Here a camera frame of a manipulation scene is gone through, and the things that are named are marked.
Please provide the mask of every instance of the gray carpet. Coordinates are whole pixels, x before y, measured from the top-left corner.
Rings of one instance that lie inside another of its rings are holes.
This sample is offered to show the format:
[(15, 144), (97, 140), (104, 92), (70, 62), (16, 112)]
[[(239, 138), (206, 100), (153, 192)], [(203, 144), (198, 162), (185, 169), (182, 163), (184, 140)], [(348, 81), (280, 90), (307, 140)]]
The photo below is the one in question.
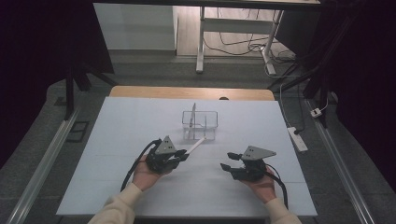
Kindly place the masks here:
[[(121, 85), (213, 87), (265, 89), (273, 80), (264, 73), (261, 63), (206, 63), (202, 75), (195, 74), (195, 63), (114, 63), (116, 75), (111, 76)], [(287, 66), (276, 67), (281, 73)], [(85, 96), (84, 108), (77, 118), (74, 132), (54, 163), (40, 190), (25, 223), (86, 223), (89, 217), (57, 217), (55, 212), (87, 143), (102, 102), (110, 87), (90, 76), (93, 87)], [(301, 133), (309, 151), (297, 153), (304, 176), (318, 211), (317, 217), (301, 217), (303, 223), (361, 223), (333, 168), (313, 120), (302, 102), (300, 112), (297, 88), (283, 92), (282, 102), (286, 116), (293, 126), (305, 130)], [(30, 129), (0, 171), (0, 223), (5, 223), (21, 196), (35, 168), (45, 153), (52, 137), (64, 118), (64, 83), (52, 85), (48, 99)], [(353, 174), (364, 199), (377, 223), (394, 223), (396, 196), (359, 143), (338, 121), (334, 111), (335, 101), (328, 106), (328, 125), (336, 145)], [(85, 134), (78, 132), (87, 128)], [(263, 223), (263, 220), (156, 220), (138, 218), (135, 223)]]

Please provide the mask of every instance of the person's right hand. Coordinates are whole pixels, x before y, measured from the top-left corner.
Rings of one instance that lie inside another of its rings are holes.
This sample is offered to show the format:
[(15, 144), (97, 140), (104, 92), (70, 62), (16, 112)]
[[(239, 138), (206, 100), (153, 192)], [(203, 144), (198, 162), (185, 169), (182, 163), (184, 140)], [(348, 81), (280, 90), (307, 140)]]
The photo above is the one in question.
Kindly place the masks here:
[[(274, 172), (270, 170), (268, 166), (267, 172), (271, 175), (274, 174)], [(269, 201), (276, 198), (274, 180), (267, 175), (256, 182), (249, 182), (246, 180), (241, 180), (241, 182), (250, 187), (263, 203), (268, 203)]]

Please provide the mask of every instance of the beige sleeve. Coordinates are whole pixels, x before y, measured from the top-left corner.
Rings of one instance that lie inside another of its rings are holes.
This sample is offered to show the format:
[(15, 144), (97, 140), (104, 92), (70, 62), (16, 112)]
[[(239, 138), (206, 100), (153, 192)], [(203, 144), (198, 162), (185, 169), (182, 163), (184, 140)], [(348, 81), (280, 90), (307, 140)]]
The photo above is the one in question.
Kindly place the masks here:
[(266, 203), (265, 207), (270, 213), (271, 224), (301, 224), (300, 219), (291, 213), (278, 198)]
[(133, 223), (134, 205), (141, 195), (142, 190), (129, 184), (120, 194), (109, 198), (89, 223)]

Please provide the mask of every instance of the white power strip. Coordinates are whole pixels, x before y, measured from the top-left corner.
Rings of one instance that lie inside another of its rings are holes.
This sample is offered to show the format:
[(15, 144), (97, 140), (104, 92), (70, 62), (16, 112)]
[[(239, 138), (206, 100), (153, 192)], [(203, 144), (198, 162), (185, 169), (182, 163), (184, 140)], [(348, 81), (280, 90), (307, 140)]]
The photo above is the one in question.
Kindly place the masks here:
[(307, 151), (308, 148), (306, 147), (303, 138), (299, 134), (295, 134), (294, 131), (296, 131), (296, 128), (290, 127), (288, 128), (291, 140), (293, 140), (294, 145), (297, 147), (297, 150), (300, 152)]

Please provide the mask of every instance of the person's left hand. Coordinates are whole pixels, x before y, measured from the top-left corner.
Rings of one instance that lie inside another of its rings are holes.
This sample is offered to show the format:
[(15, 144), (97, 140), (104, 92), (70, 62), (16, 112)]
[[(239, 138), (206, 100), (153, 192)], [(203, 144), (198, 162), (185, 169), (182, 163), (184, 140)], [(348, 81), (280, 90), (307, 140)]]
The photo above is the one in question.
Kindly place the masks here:
[(163, 175), (158, 175), (150, 171), (148, 165), (145, 162), (146, 157), (147, 156), (144, 155), (140, 159), (139, 164), (134, 170), (134, 178), (132, 179), (132, 183), (134, 183), (142, 191), (151, 188), (161, 176), (169, 174), (167, 173)]

